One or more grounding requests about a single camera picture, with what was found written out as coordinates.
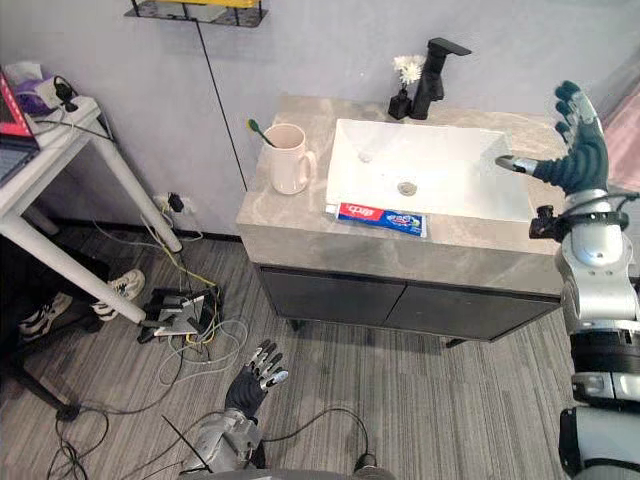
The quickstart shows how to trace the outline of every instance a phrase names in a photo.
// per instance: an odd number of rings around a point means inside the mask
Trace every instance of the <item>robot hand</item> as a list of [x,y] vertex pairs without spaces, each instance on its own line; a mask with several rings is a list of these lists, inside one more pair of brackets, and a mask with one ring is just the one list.
[[496,164],[559,186],[567,195],[583,190],[607,191],[609,161],[598,114],[585,93],[572,82],[563,82],[555,94],[559,100],[556,110],[565,120],[555,128],[569,147],[568,155],[558,160],[504,155],[496,159]]
[[282,353],[275,353],[276,348],[277,345],[269,339],[260,344],[227,390],[225,409],[234,408],[251,418],[262,405],[269,389],[286,380],[289,372],[276,367],[282,360]]

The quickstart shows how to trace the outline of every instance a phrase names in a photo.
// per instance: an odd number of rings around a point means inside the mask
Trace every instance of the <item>cabinet door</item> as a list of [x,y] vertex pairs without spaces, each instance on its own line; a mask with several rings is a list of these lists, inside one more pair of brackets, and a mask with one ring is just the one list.
[[262,267],[278,315],[292,319],[381,325],[404,289],[402,282],[355,279]]
[[558,307],[555,297],[409,285],[385,327],[493,340]]

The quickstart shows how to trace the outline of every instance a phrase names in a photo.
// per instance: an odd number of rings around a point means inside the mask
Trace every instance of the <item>gray wall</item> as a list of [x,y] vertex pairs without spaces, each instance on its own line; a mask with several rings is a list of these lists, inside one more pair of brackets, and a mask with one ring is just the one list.
[[[124,18],[130,7],[127,0],[1,0],[0,61],[41,62],[95,97],[150,193],[186,193],[205,231],[234,233],[244,187],[195,25]],[[92,153],[51,185],[47,205],[60,216],[140,224]],[[194,229],[190,223],[184,228]]]
[[[638,77],[636,0],[265,5],[257,29],[202,26],[248,178],[260,148],[248,116],[268,125],[282,93],[385,102],[397,89],[392,57],[422,53],[431,37],[474,51],[445,66],[444,101],[456,107],[550,113],[553,88],[568,78],[607,111]],[[64,72],[104,105],[150,191],[189,194],[205,230],[231,232],[244,190],[195,28],[124,19],[128,8],[127,0],[0,0],[0,60],[31,58]],[[84,158],[72,173],[95,197],[111,183]],[[61,189],[49,193],[63,204]],[[136,222],[123,200],[103,197],[95,215]],[[67,211],[86,216],[81,202]]]

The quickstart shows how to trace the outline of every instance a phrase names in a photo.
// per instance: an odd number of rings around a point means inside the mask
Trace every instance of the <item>sneaker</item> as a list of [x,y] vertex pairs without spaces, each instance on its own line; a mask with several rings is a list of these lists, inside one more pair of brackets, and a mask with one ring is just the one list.
[[58,293],[51,302],[43,305],[36,313],[20,322],[18,330],[23,339],[31,341],[48,333],[53,321],[69,308],[72,301],[73,298],[69,295]]
[[[127,300],[133,300],[140,295],[140,292],[142,292],[144,282],[144,273],[137,268],[134,268],[133,270],[129,270],[120,278],[116,278],[115,280],[108,282],[108,284]],[[94,303],[91,307],[96,315],[98,315],[98,318],[103,322],[108,322],[118,316],[118,312],[104,302]]]

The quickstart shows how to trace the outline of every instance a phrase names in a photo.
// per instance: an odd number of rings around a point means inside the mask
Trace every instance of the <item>gray countertop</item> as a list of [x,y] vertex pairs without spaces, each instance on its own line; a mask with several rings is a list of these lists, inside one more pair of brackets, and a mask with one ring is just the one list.
[[[338,118],[395,122],[382,104],[283,97],[274,123],[295,123],[305,130],[308,148],[318,158],[317,176],[301,193],[276,192],[263,155],[237,217],[254,263],[516,292],[557,294],[560,275],[553,264],[558,245],[530,240],[529,225],[478,218],[428,215],[429,238],[338,222],[324,213],[335,124]],[[515,154],[556,158],[564,146],[554,121],[536,115],[487,113],[432,104],[425,122],[403,123],[478,127],[507,132]],[[562,191],[527,178],[532,207],[552,204],[560,210]]]

